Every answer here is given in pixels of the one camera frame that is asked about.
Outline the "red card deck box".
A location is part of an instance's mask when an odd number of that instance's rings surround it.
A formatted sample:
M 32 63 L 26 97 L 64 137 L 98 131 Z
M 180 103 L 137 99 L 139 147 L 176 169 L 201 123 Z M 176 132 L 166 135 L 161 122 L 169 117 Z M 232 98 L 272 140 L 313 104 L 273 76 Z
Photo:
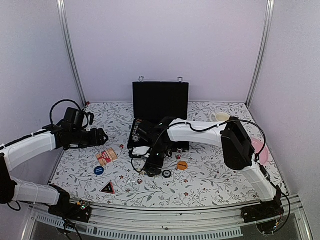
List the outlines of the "red card deck box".
M 112 148 L 108 148 L 96 155 L 98 163 L 103 167 L 118 159 L 116 152 Z

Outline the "black poker case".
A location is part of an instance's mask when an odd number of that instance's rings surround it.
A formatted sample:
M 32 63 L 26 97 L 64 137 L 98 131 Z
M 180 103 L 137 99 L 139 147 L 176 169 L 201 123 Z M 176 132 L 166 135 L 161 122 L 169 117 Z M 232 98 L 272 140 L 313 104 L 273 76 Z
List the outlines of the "black poker case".
M 144 147 L 148 142 L 141 137 L 132 140 L 135 121 L 140 119 L 158 124 L 165 117 L 188 118 L 189 83 L 173 81 L 134 81 L 132 83 L 133 124 L 127 148 Z

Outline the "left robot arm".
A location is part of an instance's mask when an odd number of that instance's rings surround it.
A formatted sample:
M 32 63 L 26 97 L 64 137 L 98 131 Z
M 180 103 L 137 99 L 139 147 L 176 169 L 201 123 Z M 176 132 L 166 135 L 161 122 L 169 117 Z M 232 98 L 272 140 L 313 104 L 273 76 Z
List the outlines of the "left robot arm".
M 60 187 L 42 185 L 17 179 L 10 173 L 20 165 L 58 149 L 85 149 L 103 146 L 109 140 L 102 128 L 84 130 L 48 125 L 43 129 L 24 136 L 0 147 L 0 203 L 40 203 L 54 206 L 63 216 L 74 213 L 70 195 Z

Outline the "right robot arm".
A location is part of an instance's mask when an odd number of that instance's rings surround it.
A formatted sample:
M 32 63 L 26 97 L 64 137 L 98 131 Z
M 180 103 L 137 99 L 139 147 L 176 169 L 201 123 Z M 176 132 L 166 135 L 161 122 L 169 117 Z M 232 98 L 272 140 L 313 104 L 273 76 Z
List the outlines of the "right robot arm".
M 145 163 L 147 174 L 150 177 L 160 174 L 164 159 L 175 142 L 220 147 L 225 165 L 241 172 L 257 192 L 262 202 L 258 208 L 260 216 L 269 218 L 278 210 L 282 192 L 260 164 L 260 154 L 255 151 L 243 123 L 236 117 L 218 122 L 187 121 L 172 117 L 166 117 L 158 124 L 144 121 L 139 125 L 137 134 L 150 146 Z

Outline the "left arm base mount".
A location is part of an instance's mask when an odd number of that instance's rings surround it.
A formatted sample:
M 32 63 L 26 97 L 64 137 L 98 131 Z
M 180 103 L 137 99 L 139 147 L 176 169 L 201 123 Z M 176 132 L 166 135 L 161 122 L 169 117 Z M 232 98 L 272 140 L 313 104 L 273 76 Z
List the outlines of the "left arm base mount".
M 72 203 L 69 198 L 62 198 L 58 200 L 56 205 L 49 207 L 48 213 L 63 219 L 88 223 L 92 208 L 89 203 L 82 200 Z

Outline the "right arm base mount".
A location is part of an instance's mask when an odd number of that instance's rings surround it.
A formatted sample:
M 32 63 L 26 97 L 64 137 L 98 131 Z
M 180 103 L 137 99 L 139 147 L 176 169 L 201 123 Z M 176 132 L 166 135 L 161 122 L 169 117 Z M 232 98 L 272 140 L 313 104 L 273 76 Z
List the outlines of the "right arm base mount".
M 284 213 L 281 194 L 276 195 L 271 201 L 261 201 L 260 204 L 243 207 L 241 209 L 241 217 L 245 223 L 253 223 L 272 218 L 270 221 L 256 225 L 258 231 L 263 235 L 272 235 L 283 227 L 280 226 L 280 224 Z

